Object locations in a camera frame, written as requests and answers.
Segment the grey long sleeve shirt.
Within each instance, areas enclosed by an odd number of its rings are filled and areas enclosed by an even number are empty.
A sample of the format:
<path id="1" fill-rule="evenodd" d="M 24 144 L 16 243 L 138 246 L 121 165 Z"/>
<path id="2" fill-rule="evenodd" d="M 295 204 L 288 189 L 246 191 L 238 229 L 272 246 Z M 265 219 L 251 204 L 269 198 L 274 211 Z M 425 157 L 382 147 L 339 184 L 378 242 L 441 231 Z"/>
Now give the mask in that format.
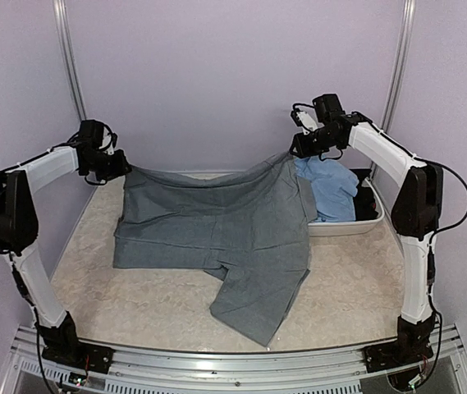
<path id="1" fill-rule="evenodd" d="M 309 274 L 317 216 L 293 157 L 208 180 L 136 167 L 123 191 L 114 267 L 205 271 L 222 282 L 211 315 L 267 346 Z"/>

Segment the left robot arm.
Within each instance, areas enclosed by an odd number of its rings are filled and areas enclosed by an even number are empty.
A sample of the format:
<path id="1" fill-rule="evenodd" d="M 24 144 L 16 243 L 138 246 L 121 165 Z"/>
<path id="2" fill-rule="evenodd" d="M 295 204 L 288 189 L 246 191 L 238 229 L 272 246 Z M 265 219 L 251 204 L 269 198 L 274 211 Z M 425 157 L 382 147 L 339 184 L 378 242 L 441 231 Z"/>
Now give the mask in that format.
<path id="1" fill-rule="evenodd" d="M 69 365 L 85 357 L 71 315 L 57 300 L 40 258 L 39 220 L 33 197 L 65 175 L 93 176 L 103 186 L 131 170 L 117 134 L 97 120 L 84 120 L 65 143 L 0 170 L 0 254 L 11 267 L 21 297 L 31 306 L 39 335 Z"/>

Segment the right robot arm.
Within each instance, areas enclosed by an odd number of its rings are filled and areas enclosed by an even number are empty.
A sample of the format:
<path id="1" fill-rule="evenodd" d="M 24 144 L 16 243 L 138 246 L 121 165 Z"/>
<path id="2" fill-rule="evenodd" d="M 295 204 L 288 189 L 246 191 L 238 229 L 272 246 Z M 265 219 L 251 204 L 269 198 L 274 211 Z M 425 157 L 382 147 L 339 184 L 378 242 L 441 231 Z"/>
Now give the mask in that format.
<path id="1" fill-rule="evenodd" d="M 405 261 L 405 295 L 390 356 L 408 364 L 422 348 L 437 320 L 432 306 L 435 281 L 434 235 L 442 209 L 442 170 L 391 139 L 360 112 L 346 112 L 336 94 L 312 103 L 295 103 L 291 118 L 301 128 L 290 152 L 297 158 L 321 157 L 330 149 L 355 149 L 380 167 L 399 187 L 391 223 Z"/>

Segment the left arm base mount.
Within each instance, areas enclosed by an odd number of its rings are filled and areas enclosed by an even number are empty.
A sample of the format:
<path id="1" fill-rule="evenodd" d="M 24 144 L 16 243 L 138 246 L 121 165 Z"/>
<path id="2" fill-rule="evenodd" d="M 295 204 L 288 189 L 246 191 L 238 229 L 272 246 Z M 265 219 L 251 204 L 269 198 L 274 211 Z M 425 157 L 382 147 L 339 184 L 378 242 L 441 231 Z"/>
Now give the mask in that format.
<path id="1" fill-rule="evenodd" d="M 42 356 L 45 360 L 75 369 L 108 374 L 114 352 L 114 349 L 108 346 L 80 342 L 73 350 L 65 347 L 52 348 L 45 346 Z"/>

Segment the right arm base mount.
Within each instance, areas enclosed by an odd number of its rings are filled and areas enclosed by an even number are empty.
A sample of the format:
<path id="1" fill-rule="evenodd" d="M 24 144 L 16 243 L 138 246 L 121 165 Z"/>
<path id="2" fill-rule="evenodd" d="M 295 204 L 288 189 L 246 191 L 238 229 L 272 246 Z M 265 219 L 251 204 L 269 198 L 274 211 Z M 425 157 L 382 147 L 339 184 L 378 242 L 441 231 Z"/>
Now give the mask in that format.
<path id="1" fill-rule="evenodd" d="M 400 345 L 398 341 L 389 341 L 366 346 L 363 355 L 367 372 L 375 373 L 418 363 L 424 358 L 430 359 L 433 349 L 429 344 L 410 348 Z"/>

